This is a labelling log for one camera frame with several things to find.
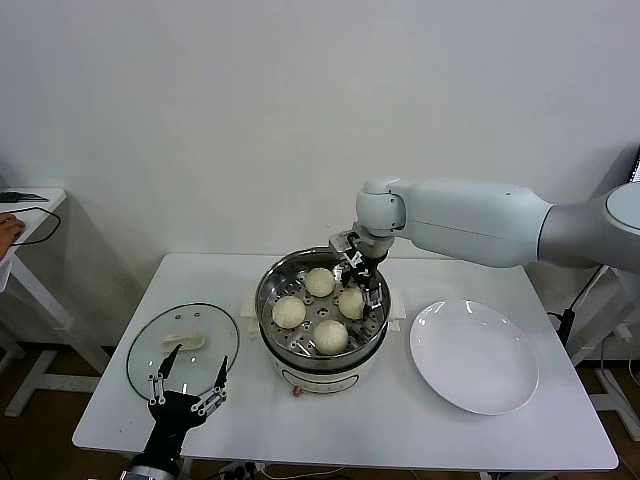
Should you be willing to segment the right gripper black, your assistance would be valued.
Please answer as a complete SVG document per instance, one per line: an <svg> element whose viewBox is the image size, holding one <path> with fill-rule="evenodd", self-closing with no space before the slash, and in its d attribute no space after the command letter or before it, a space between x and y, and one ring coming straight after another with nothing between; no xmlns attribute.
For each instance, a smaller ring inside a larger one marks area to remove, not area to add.
<svg viewBox="0 0 640 480"><path fill-rule="evenodd" d="M382 306L382 285L378 279L378 265L383 258L366 257L356 249L349 249L345 256L347 262L340 262L334 267L336 281L342 288L346 288L350 282L363 288L363 316L367 317Z"/></svg>

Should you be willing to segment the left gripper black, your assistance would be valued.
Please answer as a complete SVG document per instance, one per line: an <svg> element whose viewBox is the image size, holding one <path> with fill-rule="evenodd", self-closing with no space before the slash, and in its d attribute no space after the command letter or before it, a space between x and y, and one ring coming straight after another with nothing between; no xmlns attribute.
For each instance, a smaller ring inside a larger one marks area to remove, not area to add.
<svg viewBox="0 0 640 480"><path fill-rule="evenodd" d="M227 365L225 355L213 386L200 399L180 392L166 391L165 380L169 377L180 344L162 360L155 374L148 376L149 411L155 425L146 443L144 453L166 458L176 458L182 450L186 434L205 423L205 416L211 415L227 399Z"/></svg>

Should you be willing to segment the person hand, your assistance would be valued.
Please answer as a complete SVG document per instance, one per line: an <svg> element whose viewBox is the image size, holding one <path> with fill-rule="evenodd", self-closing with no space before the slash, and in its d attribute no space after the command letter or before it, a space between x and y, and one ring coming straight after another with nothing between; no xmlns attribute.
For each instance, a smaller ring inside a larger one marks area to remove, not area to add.
<svg viewBox="0 0 640 480"><path fill-rule="evenodd" d="M3 259L10 247L20 237L25 224L12 213L0 215L0 259Z"/></svg>

